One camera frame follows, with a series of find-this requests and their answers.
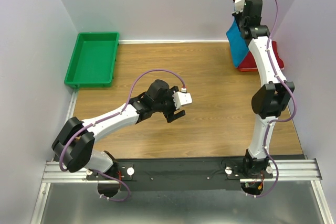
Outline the blue t shirt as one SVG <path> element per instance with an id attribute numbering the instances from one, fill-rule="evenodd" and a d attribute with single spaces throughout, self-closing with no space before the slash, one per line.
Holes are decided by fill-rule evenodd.
<path id="1" fill-rule="evenodd" d="M 238 25 L 235 20 L 233 21 L 229 30 L 226 32 L 226 37 L 229 42 L 233 64 L 235 68 L 238 68 L 247 56 L 249 49 L 241 37 Z"/>

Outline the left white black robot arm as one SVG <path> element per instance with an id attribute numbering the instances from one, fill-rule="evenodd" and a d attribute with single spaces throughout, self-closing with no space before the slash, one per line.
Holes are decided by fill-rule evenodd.
<path id="1" fill-rule="evenodd" d="M 66 121 L 51 148 L 59 158 L 63 172 L 74 173 L 82 168 L 97 171 L 104 179 L 116 175 L 116 159 L 107 151 L 97 151 L 94 145 L 109 134 L 126 126 L 162 113 L 168 123 L 185 115 L 183 107 L 192 104 L 186 88 L 170 87 L 155 80 L 147 91 L 130 98 L 119 108 L 91 119 L 72 117 Z"/>

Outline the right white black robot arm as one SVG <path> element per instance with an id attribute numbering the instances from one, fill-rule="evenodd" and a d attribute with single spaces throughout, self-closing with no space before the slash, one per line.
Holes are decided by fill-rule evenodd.
<path id="1" fill-rule="evenodd" d="M 251 107 L 256 115 L 253 138 L 241 165 L 242 173 L 252 178 L 269 166 L 268 147 L 272 132 L 288 105 L 295 85 L 282 74 L 272 48 L 269 28 L 261 23 L 263 1 L 233 1 L 235 11 L 232 15 L 255 60 L 260 77 L 260 89 L 251 99 Z"/>

